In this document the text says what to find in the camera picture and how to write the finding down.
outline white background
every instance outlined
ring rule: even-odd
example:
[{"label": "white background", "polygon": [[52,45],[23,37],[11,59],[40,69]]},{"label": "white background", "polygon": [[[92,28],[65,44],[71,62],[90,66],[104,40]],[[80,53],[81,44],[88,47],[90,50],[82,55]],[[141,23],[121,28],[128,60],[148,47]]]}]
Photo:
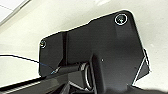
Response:
[{"label": "white background", "polygon": [[[168,91],[166,0],[32,0],[0,26],[0,54],[14,54],[38,61],[42,38],[123,9],[133,13],[150,60],[151,73],[137,81],[136,86]],[[0,86],[37,77],[38,64],[0,57]]]}]

